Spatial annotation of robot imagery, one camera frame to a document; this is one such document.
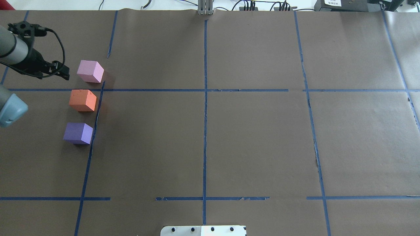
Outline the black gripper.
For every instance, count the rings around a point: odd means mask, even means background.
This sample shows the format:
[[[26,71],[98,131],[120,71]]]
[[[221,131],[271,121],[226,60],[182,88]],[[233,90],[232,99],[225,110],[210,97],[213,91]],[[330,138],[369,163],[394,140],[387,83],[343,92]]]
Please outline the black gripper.
[[[62,62],[58,60],[48,62],[44,60],[40,52],[32,49],[22,62],[15,65],[15,71],[38,79],[58,76],[68,81],[70,79],[70,69],[65,65],[66,54],[64,49],[62,49],[62,55]]]

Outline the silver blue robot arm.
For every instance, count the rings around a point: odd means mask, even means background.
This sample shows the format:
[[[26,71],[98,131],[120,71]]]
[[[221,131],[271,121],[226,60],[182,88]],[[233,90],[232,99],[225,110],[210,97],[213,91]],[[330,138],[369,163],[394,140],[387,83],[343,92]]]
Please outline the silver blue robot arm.
[[[62,61],[46,61],[42,54],[34,48],[36,37],[54,34],[61,51]],[[59,76],[69,80],[69,67],[65,65],[65,49],[58,34],[38,24],[27,21],[9,23],[8,27],[1,27],[0,37],[1,64],[13,71],[37,79]],[[0,87],[0,125],[9,127],[20,119],[28,110],[27,104],[4,85]]]

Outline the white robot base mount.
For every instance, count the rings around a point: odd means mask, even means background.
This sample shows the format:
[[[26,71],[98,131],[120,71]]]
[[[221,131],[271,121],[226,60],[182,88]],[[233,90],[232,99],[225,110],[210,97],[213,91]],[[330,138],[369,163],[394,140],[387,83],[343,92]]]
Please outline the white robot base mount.
[[[161,236],[246,236],[246,226],[210,225],[210,226],[165,226]]]

